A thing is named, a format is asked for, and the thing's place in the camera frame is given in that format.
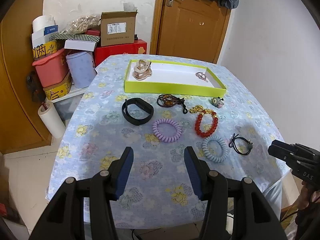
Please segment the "person's right hand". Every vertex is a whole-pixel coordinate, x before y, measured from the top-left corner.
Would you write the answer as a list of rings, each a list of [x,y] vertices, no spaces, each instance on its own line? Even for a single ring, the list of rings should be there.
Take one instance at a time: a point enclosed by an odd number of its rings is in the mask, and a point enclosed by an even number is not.
[[[315,191],[312,185],[309,185],[306,181],[302,181],[302,188],[297,199],[298,209],[304,210],[309,206],[310,203],[319,204],[319,197],[319,191]]]

